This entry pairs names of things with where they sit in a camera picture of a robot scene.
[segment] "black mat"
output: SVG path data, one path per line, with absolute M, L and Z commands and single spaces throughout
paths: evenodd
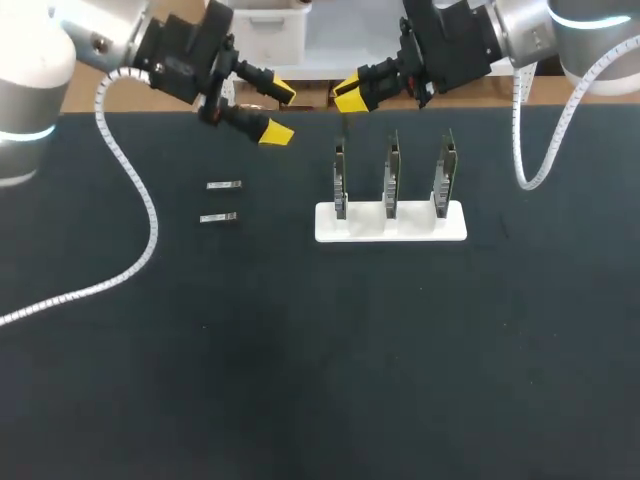
M 526 112 L 532 164 L 558 115 Z M 314 241 L 337 115 L 281 117 L 285 150 L 191 115 L 109 121 L 159 247 L 125 286 L 0 328 L 0 478 L 639 478 L 638 107 L 581 109 L 534 193 L 515 184 L 508 110 L 353 117 L 351 200 L 379 198 L 396 128 L 401 194 L 426 198 L 453 128 L 469 240 L 446 245 Z M 235 179 L 239 195 L 204 191 Z M 65 117 L 0 205 L 3 312 L 146 244 L 91 116 Z M 230 210 L 240 225 L 197 223 Z

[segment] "metal clip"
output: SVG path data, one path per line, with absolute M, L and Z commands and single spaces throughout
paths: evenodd
M 442 137 L 442 148 L 433 184 L 433 203 L 438 218 L 447 218 L 457 168 L 458 151 L 453 141 L 453 133 L 449 130 L 449 134 Z
M 242 181 L 207 183 L 207 190 L 237 190 L 242 188 Z
M 333 201 L 338 220 L 347 219 L 349 197 L 347 195 L 347 168 L 344 157 L 344 139 L 336 145 L 336 158 L 333 163 Z
M 387 220 L 395 220 L 398 217 L 398 198 L 400 196 L 400 146 L 398 132 L 389 138 L 389 155 L 384 164 L 384 207 L 387 212 Z
M 215 215 L 204 215 L 200 217 L 200 223 L 214 223 L 214 222 L 233 222 L 238 220 L 238 213 L 218 213 Z

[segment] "white stand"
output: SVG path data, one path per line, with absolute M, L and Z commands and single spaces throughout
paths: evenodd
M 347 220 L 336 218 L 335 204 L 316 205 L 316 240 L 336 242 L 460 242 L 467 225 L 460 202 L 451 202 L 446 219 L 432 201 L 398 202 L 396 220 L 387 220 L 383 202 L 349 202 Z

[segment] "white box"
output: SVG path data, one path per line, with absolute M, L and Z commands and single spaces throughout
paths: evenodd
M 311 2 L 301 0 L 219 0 L 234 9 L 231 33 L 240 60 L 258 66 L 304 62 Z

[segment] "white cable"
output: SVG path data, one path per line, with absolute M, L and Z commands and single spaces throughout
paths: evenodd
M 0 317 L 0 325 L 6 325 L 15 322 L 16 320 L 21 320 L 30 315 L 33 315 L 34 313 L 41 312 L 42 310 L 47 310 L 48 308 L 72 302 L 74 300 L 79 300 L 81 298 L 90 297 L 92 295 L 96 295 L 97 293 L 104 292 L 105 290 L 109 290 L 110 288 L 113 288 L 117 285 L 120 285 L 129 280 L 136 273 L 138 273 L 147 264 L 147 262 L 153 255 L 156 245 L 158 244 L 158 217 L 156 215 L 156 209 L 153 205 L 151 197 L 149 196 L 149 192 L 142 183 L 142 180 L 134 170 L 131 163 L 129 163 L 127 156 L 114 140 L 113 135 L 111 135 L 111 131 L 109 130 L 104 117 L 104 100 L 107 94 L 107 90 L 112 84 L 122 78 L 133 78 L 142 83 L 146 83 L 147 85 L 149 84 L 149 75 L 141 70 L 137 70 L 134 68 L 120 68 L 114 72 L 111 72 L 104 78 L 104 80 L 102 80 L 96 92 L 96 123 L 98 124 L 98 129 L 100 130 L 100 133 L 102 134 L 102 137 L 104 138 L 107 146 L 113 152 L 116 159 L 120 162 L 120 165 L 122 165 L 122 168 L 124 168 L 127 175 L 129 175 L 129 178 L 133 182 L 134 186 L 138 190 L 138 193 L 140 193 L 140 197 L 142 197 L 142 200 L 144 201 L 144 205 L 147 209 L 147 215 L 149 216 L 149 241 L 147 243 L 147 248 L 145 248 L 142 256 L 138 259 L 138 261 L 131 265 L 120 275 L 91 287 L 83 288 L 82 290 L 76 290 L 75 292 L 65 293 L 48 300 L 38 302 L 34 305 L 31 305 L 30 307 L 17 310 L 8 315 L 4 315 Z
M 558 122 L 558 126 L 556 127 L 556 130 L 553 134 L 549 149 L 547 150 L 547 155 L 542 162 L 540 170 L 531 181 L 527 181 L 524 174 L 524 168 L 522 166 L 522 147 L 520 140 L 523 75 L 520 70 L 515 71 L 513 86 L 513 159 L 516 167 L 516 177 L 518 179 L 518 184 L 522 189 L 535 190 L 542 184 L 542 182 L 544 182 L 544 180 L 547 178 L 547 175 L 549 175 L 549 172 L 553 167 L 553 162 L 555 161 L 556 156 L 558 155 L 558 151 L 560 150 L 560 145 L 562 144 L 564 135 L 569 128 L 571 119 L 573 118 L 573 114 L 578 108 L 578 105 L 580 105 L 580 102 L 582 101 L 584 95 L 591 88 L 591 85 L 593 85 L 593 82 L 595 82 L 600 74 L 607 68 L 609 68 L 616 60 L 629 52 L 637 50 L 638 48 L 640 48 L 640 35 L 622 42 L 617 47 L 611 49 L 609 52 L 607 52 L 606 55 L 598 60 L 596 64 L 591 67 L 591 69 L 589 69 L 589 71 L 582 78 L 582 80 L 574 90 L 573 95 L 571 95 L 571 98 L 569 99 L 569 102 L 565 106 L 564 111 L 562 112 L 562 116 L 560 117 L 560 121 Z

